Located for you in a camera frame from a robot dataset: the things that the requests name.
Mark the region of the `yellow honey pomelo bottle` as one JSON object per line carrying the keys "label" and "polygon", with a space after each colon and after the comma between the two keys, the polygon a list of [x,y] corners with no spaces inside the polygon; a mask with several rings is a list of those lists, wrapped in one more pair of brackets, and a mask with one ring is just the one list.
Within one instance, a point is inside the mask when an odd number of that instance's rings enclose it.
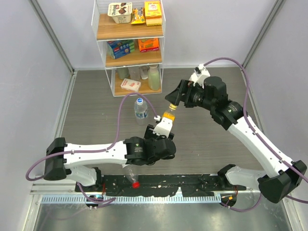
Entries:
{"label": "yellow honey pomelo bottle", "polygon": [[163,113],[162,118],[166,118],[172,121],[174,123],[175,120],[175,111],[168,107],[168,109]]}

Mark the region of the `gold bottle cap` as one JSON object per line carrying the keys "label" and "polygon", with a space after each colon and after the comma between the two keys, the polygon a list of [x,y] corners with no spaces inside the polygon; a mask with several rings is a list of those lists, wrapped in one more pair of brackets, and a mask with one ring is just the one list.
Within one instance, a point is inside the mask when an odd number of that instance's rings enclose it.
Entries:
{"label": "gold bottle cap", "polygon": [[173,104],[170,104],[170,105],[169,105],[169,108],[172,109],[172,110],[176,110],[176,109],[177,109],[177,106],[176,106],[176,105],[173,105]]}

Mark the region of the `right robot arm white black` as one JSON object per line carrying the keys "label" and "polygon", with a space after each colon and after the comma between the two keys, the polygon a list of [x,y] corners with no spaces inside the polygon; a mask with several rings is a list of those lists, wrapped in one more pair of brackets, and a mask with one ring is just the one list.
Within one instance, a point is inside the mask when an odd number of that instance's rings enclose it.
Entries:
{"label": "right robot arm white black", "polygon": [[240,168],[229,164],[222,168],[217,178],[218,186],[228,190],[240,185],[259,190],[270,202],[278,203],[301,182],[306,164],[281,153],[277,147],[256,127],[243,107],[229,100],[226,84],[220,77],[208,77],[203,85],[191,80],[181,80],[165,99],[186,108],[201,107],[210,112],[213,120],[235,136],[257,159],[262,171]]}

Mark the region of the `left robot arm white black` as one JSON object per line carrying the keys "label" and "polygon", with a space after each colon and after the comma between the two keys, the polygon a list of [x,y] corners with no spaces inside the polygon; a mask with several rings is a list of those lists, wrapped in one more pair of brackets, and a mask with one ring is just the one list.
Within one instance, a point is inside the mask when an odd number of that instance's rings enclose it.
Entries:
{"label": "left robot arm white black", "polygon": [[143,138],[131,137],[109,144],[77,145],[67,143],[65,138],[56,138],[46,150],[45,180],[70,179],[97,192],[103,186],[101,172],[88,168],[94,164],[153,165],[158,160],[175,157],[176,146],[171,133],[172,122],[161,121],[156,126],[148,125]]}

